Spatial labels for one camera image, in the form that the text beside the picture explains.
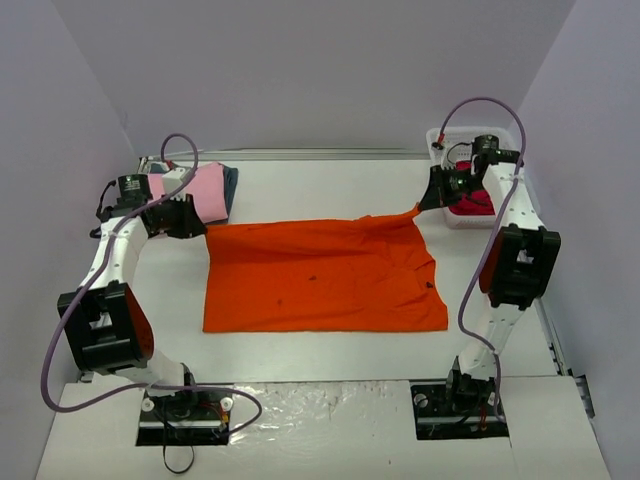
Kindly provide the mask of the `orange t shirt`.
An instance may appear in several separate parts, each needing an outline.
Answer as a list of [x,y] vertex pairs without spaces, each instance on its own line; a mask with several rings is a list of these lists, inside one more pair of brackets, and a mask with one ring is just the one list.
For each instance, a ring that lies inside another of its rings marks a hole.
[[210,228],[203,331],[447,330],[418,214]]

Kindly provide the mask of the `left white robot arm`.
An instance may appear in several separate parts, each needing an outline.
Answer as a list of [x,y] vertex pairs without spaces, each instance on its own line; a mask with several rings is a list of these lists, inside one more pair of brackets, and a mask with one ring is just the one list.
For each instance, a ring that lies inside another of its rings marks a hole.
[[163,179],[164,194],[152,195],[145,174],[117,179],[119,196],[98,218],[98,248],[89,273],[74,292],[57,302],[76,366],[83,372],[115,375],[142,385],[179,418],[195,415],[201,393],[182,363],[155,345],[151,324],[133,292],[133,278],[147,241],[157,235],[192,239],[206,233],[178,169]]

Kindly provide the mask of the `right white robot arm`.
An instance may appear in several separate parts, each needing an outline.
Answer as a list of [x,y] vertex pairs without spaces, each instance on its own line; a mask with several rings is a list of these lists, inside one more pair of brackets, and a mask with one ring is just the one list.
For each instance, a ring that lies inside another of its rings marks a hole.
[[458,204],[485,191],[496,221],[474,276],[472,287],[484,296],[485,310],[474,329],[462,327],[470,342],[450,370],[443,398],[446,406],[465,413],[495,397],[500,385],[498,359],[514,325],[546,291],[561,247],[559,233],[547,229],[534,210],[522,178],[521,154],[501,148],[495,135],[476,137],[470,144],[470,166],[434,166],[421,212]]

